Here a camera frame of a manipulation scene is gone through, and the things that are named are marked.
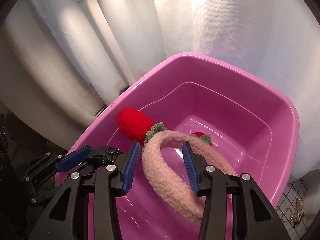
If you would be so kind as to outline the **pink fuzzy strawberry headband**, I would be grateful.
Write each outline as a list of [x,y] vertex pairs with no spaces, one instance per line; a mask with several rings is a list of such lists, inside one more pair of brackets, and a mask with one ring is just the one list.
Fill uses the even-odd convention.
[[147,115],[134,110],[124,109],[118,116],[120,130],[131,140],[143,143],[142,167],[150,185],[164,202],[186,220],[200,225],[204,203],[199,200],[190,186],[165,162],[163,148],[182,149],[188,141],[195,154],[205,158],[209,165],[223,173],[236,176],[231,164],[213,147],[209,135],[195,132],[191,135],[167,129],[163,123],[155,123]]

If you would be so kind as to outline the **gold pearl hair claw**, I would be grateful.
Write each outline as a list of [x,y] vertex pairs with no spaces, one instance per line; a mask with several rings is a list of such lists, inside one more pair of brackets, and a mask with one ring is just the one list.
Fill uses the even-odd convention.
[[305,211],[303,207],[303,202],[300,198],[296,199],[296,210],[290,217],[291,224],[299,224],[302,218],[305,216]]

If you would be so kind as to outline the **grid pattern bed sheet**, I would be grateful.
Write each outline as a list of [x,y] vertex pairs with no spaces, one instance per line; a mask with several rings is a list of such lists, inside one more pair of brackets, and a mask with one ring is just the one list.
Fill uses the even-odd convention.
[[[303,179],[297,179],[289,182],[281,198],[276,206],[276,212],[280,217],[281,222],[284,224],[291,239],[301,239],[306,233],[308,227],[311,225],[313,218],[307,215],[306,211],[306,193],[308,189],[306,182]],[[296,210],[296,199],[300,198],[303,202],[305,216],[302,218],[300,223],[291,224],[290,217]]]

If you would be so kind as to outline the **pink plastic tub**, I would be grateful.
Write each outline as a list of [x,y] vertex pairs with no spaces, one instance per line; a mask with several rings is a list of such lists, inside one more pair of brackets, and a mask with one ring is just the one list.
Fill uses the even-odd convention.
[[[287,96],[217,59],[180,53],[153,68],[112,102],[70,148],[132,142],[119,129],[122,109],[138,110],[169,130],[210,135],[213,148],[238,174],[249,173],[276,209],[296,156],[299,117]],[[117,198],[123,239],[197,239],[199,227],[150,186],[139,160],[133,187]]]

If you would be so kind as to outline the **white curtain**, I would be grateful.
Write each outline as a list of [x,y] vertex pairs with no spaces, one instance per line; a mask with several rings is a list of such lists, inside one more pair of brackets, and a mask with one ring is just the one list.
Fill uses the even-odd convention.
[[1,26],[1,102],[70,148],[122,89],[181,52],[288,96],[300,118],[292,175],[319,169],[319,23],[303,0],[18,0]]

